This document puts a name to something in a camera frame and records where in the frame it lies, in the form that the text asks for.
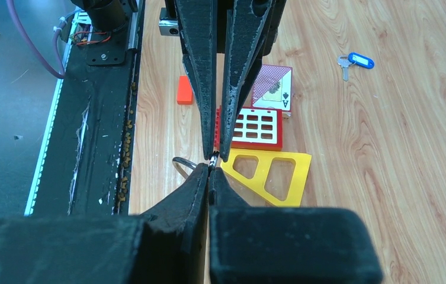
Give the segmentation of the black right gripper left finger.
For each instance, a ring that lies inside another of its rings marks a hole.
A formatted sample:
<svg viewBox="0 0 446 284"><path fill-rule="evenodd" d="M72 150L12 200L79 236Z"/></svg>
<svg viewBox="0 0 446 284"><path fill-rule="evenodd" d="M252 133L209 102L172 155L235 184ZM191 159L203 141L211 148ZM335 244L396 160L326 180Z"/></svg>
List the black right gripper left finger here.
<svg viewBox="0 0 446 284"><path fill-rule="evenodd" d="M203 283L208 165L142 214L140 283Z"/></svg>

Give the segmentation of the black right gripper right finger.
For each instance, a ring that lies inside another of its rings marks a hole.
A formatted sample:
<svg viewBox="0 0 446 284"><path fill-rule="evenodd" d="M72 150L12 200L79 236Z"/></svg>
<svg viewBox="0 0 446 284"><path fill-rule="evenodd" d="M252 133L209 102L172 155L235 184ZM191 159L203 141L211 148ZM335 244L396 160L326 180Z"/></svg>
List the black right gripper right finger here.
<svg viewBox="0 0 446 284"><path fill-rule="evenodd" d="M250 205L231 187L222 168L216 167L208 178L208 207L244 208Z"/></svg>

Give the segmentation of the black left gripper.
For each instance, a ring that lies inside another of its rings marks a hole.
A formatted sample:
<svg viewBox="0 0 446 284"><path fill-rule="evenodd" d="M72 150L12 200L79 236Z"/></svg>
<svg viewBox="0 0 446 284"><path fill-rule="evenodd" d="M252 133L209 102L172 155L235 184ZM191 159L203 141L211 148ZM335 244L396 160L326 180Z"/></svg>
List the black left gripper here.
<svg viewBox="0 0 446 284"><path fill-rule="evenodd" d="M214 148L217 52L225 54L219 146L220 158L226 162L242 89L262 44L261 34L268 15L270 26L263 44L264 55L269 55L277 39L286 2L165 1L165 7L161 8L158 24L161 35L179 36L180 30L182 62L200 113L206 160Z"/></svg>

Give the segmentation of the blue tagged key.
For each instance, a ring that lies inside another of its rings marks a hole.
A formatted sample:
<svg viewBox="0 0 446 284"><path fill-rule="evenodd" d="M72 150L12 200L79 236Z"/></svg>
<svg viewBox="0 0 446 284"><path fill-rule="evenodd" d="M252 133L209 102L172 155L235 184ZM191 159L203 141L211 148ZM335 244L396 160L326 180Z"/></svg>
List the blue tagged key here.
<svg viewBox="0 0 446 284"><path fill-rule="evenodd" d="M373 59L356 52L339 56L337 62L342 69L343 80L346 82L349 80L349 68L351 66L357 65L366 69L372 69L375 66Z"/></svg>

